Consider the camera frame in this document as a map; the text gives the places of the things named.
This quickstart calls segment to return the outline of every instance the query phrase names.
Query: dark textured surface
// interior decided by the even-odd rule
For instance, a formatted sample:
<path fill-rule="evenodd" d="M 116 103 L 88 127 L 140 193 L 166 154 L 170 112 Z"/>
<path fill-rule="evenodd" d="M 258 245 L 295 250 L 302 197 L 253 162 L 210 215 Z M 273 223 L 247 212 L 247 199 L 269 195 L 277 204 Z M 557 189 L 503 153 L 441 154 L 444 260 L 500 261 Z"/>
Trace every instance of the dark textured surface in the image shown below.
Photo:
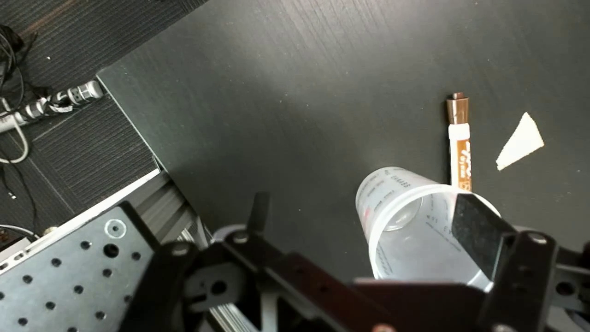
<path fill-rule="evenodd" d="M 140 46 L 197 3 L 201 0 L 4 0 L 0 22 L 22 34 L 39 31 L 26 71 L 35 84 L 66 88 L 92 79 L 98 68 Z M 72 116 L 39 121 L 28 132 L 33 153 L 20 169 L 39 204 L 41 224 L 63 223 L 153 169 L 144 141 L 111 99 Z M 0 140 L 15 147 L 9 134 L 0 134 Z M 17 199 L 0 188 L 0 221 L 29 226 L 31 206 L 18 178 L 11 175 L 9 182 Z"/>
<path fill-rule="evenodd" d="M 454 90 L 472 97 L 476 191 L 588 239 L 588 34 L 584 0 L 216 0 L 101 79 L 205 223 L 245 221 L 269 189 L 269 239 L 352 278 L 369 274 L 358 184 L 391 164 L 442 180 Z M 500 173 L 524 110 L 546 147 Z"/>

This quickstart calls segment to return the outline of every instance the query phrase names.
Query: white paper triangle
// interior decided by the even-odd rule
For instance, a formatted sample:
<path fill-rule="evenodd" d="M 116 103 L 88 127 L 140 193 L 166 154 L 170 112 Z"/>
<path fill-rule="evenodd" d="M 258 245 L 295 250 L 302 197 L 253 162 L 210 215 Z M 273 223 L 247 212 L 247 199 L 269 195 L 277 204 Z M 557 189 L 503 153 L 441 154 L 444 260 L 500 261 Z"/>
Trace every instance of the white paper triangle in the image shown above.
<path fill-rule="evenodd" d="M 503 167 L 518 162 L 520 158 L 531 154 L 533 151 L 544 145 L 542 136 L 535 119 L 529 112 L 524 112 L 520 123 L 509 141 L 501 147 L 496 165 L 501 171 Z"/>

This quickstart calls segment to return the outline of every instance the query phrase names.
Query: black tabletop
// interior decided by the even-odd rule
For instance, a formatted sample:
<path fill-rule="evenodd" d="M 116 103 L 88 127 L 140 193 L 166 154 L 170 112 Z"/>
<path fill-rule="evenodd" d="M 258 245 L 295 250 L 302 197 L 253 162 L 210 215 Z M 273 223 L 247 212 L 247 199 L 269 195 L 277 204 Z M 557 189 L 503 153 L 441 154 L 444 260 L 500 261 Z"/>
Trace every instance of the black tabletop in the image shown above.
<path fill-rule="evenodd" d="M 470 95 L 474 189 L 579 248 L 590 232 L 590 1 L 212 0 L 100 71 L 203 219 L 339 278 L 371 274 L 354 193 L 402 165 L 448 180 L 444 97 Z M 522 112 L 546 147 L 496 169 Z"/>

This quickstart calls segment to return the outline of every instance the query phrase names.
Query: brown cap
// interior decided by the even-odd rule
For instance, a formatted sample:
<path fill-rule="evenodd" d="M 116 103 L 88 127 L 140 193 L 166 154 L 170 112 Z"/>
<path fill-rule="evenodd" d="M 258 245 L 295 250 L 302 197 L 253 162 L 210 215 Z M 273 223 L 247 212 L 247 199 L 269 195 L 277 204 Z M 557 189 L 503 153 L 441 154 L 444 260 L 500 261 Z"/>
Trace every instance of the brown cap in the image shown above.
<path fill-rule="evenodd" d="M 454 92 L 454 95 L 446 99 L 446 112 L 450 123 L 468 123 L 468 97 Z"/>

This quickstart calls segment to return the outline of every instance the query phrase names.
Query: clear plastic cup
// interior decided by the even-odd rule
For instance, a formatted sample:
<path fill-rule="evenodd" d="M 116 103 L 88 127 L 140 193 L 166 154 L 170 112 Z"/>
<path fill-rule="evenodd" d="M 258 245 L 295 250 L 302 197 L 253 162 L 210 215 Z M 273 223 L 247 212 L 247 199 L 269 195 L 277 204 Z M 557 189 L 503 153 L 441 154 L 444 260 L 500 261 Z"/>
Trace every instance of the clear plastic cup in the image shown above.
<path fill-rule="evenodd" d="M 376 278 L 461 282 L 481 289 L 490 280 L 452 234 L 457 193 L 404 167 L 372 171 L 356 191 Z"/>

